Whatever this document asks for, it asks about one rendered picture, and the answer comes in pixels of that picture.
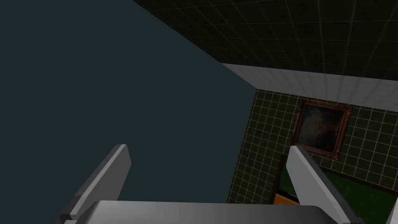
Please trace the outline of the gold framed dark painting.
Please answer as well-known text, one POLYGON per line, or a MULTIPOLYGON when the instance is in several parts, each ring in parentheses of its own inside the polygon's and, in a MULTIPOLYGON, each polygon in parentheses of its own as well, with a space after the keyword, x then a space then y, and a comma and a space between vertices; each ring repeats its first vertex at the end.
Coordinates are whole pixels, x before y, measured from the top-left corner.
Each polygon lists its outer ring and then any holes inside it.
POLYGON ((352 106, 301 99, 290 144, 338 160, 352 106))

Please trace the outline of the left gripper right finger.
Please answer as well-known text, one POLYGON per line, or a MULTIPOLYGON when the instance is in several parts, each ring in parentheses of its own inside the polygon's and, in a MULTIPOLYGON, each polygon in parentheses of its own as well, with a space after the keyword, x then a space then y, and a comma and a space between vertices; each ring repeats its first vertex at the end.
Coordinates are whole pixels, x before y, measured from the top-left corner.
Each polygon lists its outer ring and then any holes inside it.
POLYGON ((336 224, 364 224, 303 146, 290 147, 286 169, 301 205, 318 207, 336 224))

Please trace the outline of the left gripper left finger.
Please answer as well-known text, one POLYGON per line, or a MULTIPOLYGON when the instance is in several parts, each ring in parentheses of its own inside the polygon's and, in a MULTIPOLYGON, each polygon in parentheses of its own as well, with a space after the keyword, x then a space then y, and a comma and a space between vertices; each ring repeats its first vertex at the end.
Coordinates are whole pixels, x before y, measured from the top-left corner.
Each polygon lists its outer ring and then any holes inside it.
POLYGON ((77 221, 101 200, 116 201, 131 167, 126 144, 117 144, 72 196, 58 216, 59 221, 77 221))

